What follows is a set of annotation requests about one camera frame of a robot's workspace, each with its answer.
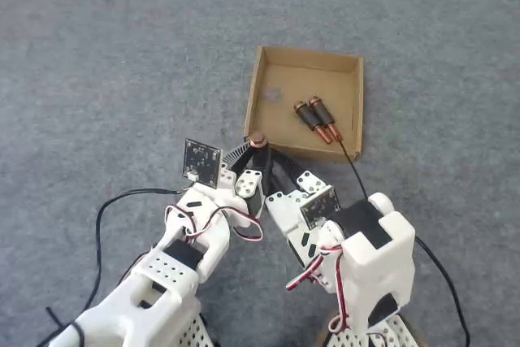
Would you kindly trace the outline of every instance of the perforated plate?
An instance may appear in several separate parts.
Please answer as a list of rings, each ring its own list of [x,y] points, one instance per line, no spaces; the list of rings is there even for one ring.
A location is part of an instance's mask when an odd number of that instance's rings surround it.
[[[317,193],[326,186],[321,179],[310,171],[305,171],[298,176],[297,182],[301,189],[309,194]]]
[[[146,255],[136,266],[136,272],[149,277],[181,297],[197,288],[198,274],[177,259],[155,250]]]
[[[245,171],[236,181],[236,194],[242,198],[252,197],[256,191],[258,183],[260,183],[260,180],[262,180],[262,173],[260,171]]]
[[[332,335],[326,346],[368,347],[367,337],[370,337],[375,347],[420,347],[398,314],[374,327],[364,337],[358,337],[351,330],[345,329],[337,335]]]
[[[201,316],[197,315],[189,326],[180,333],[178,347],[213,347],[210,336],[202,322]]]

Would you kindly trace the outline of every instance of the white servo bracket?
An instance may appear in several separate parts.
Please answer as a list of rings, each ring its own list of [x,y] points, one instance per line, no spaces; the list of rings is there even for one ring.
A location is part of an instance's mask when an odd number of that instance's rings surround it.
[[[236,195],[241,198],[251,198],[262,181],[262,173],[255,170],[245,170],[235,184]]]
[[[312,194],[321,191],[326,183],[319,179],[315,174],[310,171],[305,171],[303,174],[298,176],[298,186],[306,193]]]

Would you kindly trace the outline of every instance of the red and white wire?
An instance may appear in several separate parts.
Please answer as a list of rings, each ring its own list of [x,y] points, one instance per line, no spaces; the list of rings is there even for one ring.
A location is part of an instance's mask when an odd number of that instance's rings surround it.
[[[177,209],[180,213],[182,213],[184,215],[184,217],[189,219],[189,222],[191,223],[192,227],[191,227],[191,231],[189,230],[189,228],[187,228],[187,232],[188,233],[192,233],[192,232],[196,232],[197,231],[197,225],[195,225],[195,220],[190,215],[190,213],[188,213],[186,210],[182,209],[181,207],[179,207],[177,205],[168,205],[168,206],[166,206],[166,209],[164,210],[164,223],[167,222],[168,214],[170,213],[170,211],[172,209]]]
[[[291,291],[294,288],[296,288],[301,282],[303,282],[304,280],[309,278],[312,275],[312,273],[318,269],[319,265],[322,264],[322,262],[323,262],[323,255],[321,255],[321,254],[317,255],[309,263],[309,265],[305,268],[305,270],[300,275],[293,278],[285,285],[285,288],[288,291]]]
[[[194,229],[193,232],[186,233],[186,237],[188,239],[195,239],[195,238],[199,237],[202,233],[206,232],[210,228],[212,222],[214,221],[215,216],[218,213],[222,212],[223,210],[232,210],[232,211],[234,211],[240,217],[242,217],[244,219],[247,219],[248,221],[250,221],[253,225],[255,225],[258,228],[258,231],[259,231],[258,236],[247,236],[247,235],[245,235],[243,233],[238,232],[236,230],[236,228],[233,227],[233,231],[234,231],[234,233],[238,237],[240,237],[241,239],[246,240],[246,241],[261,241],[263,239],[263,229],[262,229],[262,226],[260,225],[260,223],[254,217],[248,215],[247,213],[244,213],[242,210],[237,209],[237,208],[235,208],[233,206],[220,206],[220,207],[217,207],[215,210],[213,210],[211,212],[211,215],[208,218],[206,224],[204,224],[204,227],[200,231],[197,231],[196,229]]]
[[[334,316],[331,321],[328,323],[328,330],[332,333],[338,333],[343,331],[348,327],[347,318],[349,314],[347,313],[347,308],[345,305],[345,295],[343,294],[343,281],[341,280],[341,257],[343,254],[340,254],[334,263],[334,278],[336,280],[336,297],[338,300],[338,308],[339,314]]]
[[[289,291],[293,290],[294,288],[296,288],[301,282],[303,282],[305,279],[307,278],[310,278],[312,279],[313,281],[318,281],[319,284],[321,284],[323,287],[325,287],[321,281],[319,280],[319,278],[315,275],[313,275],[313,273],[318,269],[319,265],[322,263],[323,261],[323,255],[327,255],[327,254],[332,254],[334,252],[337,252],[337,251],[341,251],[343,250],[341,248],[341,245],[336,245],[334,247],[331,247],[331,248],[327,248],[327,247],[322,247],[320,248],[319,252],[320,254],[318,256],[316,256],[308,265],[307,267],[305,268],[305,270],[300,274],[298,275],[297,277],[293,278],[289,283],[287,283],[285,285],[285,288]]]

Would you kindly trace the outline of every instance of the cardboard tray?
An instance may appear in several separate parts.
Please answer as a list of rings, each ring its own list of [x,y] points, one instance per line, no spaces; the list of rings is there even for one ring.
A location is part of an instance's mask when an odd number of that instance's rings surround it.
[[[363,58],[314,50],[260,46],[254,65],[244,133],[264,132],[288,154],[344,161],[337,143],[325,144],[301,122],[293,105],[317,94],[336,120],[349,156],[362,148]]]

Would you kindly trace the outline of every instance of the black cable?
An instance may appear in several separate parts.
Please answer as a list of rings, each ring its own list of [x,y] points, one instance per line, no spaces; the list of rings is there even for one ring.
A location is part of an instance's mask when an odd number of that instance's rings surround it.
[[[365,186],[363,185],[363,182],[361,180],[361,177],[359,176],[358,174],[358,170],[356,169],[356,167],[354,166],[354,163],[352,163],[352,160],[350,159],[349,157],[349,154],[347,154],[347,149],[345,148],[345,146],[343,145],[343,141],[338,141],[338,143],[340,144],[341,146],[341,149],[343,150],[343,154],[344,156],[347,158],[347,160],[349,160],[349,164],[352,168],[352,171],[354,171],[354,175],[356,176],[357,178],[357,182],[359,182],[359,186],[361,187],[361,191],[363,191],[363,197],[365,197],[365,199],[368,199],[368,196],[366,195],[366,190],[365,190]]]
[[[99,209],[99,212],[97,213],[96,218],[96,264],[97,264],[97,274],[96,279],[94,281],[94,286],[92,289],[92,292],[89,295],[89,299],[84,304],[83,310],[81,313],[85,312],[91,305],[96,297],[96,294],[99,290],[99,284],[101,283],[101,275],[102,275],[102,247],[101,247],[101,221],[103,212],[105,209],[110,206],[112,203],[118,201],[121,198],[129,197],[131,195],[137,195],[137,194],[172,194],[172,195],[179,195],[182,194],[182,191],[179,190],[170,190],[170,189],[160,189],[160,188],[144,188],[144,189],[133,189],[128,190],[125,193],[122,193],[118,195],[117,197],[113,197],[112,199],[106,201],[103,203],[101,208]],[[67,325],[63,325],[63,323],[58,319],[56,314],[52,311],[50,307],[46,307],[45,310],[47,311],[47,314],[53,319],[53,321],[58,325],[58,329],[54,332],[51,332],[44,340],[42,340],[40,343],[37,344],[37,347],[43,347],[47,345],[51,340],[53,340],[57,335],[59,335],[63,329],[68,327],[68,325],[72,325],[78,332],[78,336],[80,338],[80,347],[83,347],[85,345],[85,334],[83,333],[83,330],[81,327],[75,322],[72,321],[71,323]]]
[[[85,312],[94,301],[94,298],[96,297],[96,294],[98,294],[99,290],[99,284],[101,283],[101,273],[102,273],[102,257],[101,257],[101,221],[103,212],[105,209],[110,206],[112,203],[118,201],[121,198],[129,197],[131,195],[137,195],[137,194],[173,194],[173,195],[179,195],[182,194],[181,191],[177,190],[168,190],[168,189],[134,189],[129,190],[126,193],[122,193],[118,195],[117,197],[113,197],[112,199],[106,201],[103,203],[101,208],[99,209],[99,212],[97,213],[96,218],[96,264],[97,264],[97,274],[96,274],[96,280],[94,281],[94,286],[92,289],[92,292],[90,293],[89,299],[83,306],[83,310],[81,312]]]
[[[437,266],[440,273],[446,280],[446,283],[449,286],[449,290],[452,292],[453,300],[455,301],[455,307],[457,308],[457,314],[458,318],[461,322],[462,329],[464,330],[464,333],[466,334],[466,347],[470,347],[471,343],[471,336],[470,336],[470,330],[468,329],[468,326],[466,324],[466,319],[464,318],[464,313],[462,312],[461,302],[458,299],[457,290],[455,289],[455,285],[453,284],[453,281],[451,277],[449,276],[448,272],[440,262],[440,260],[435,256],[433,251],[431,251],[430,247],[426,245],[426,243],[417,235],[415,235],[415,242],[424,249],[424,252],[427,253],[427,255],[430,257],[432,262]]]

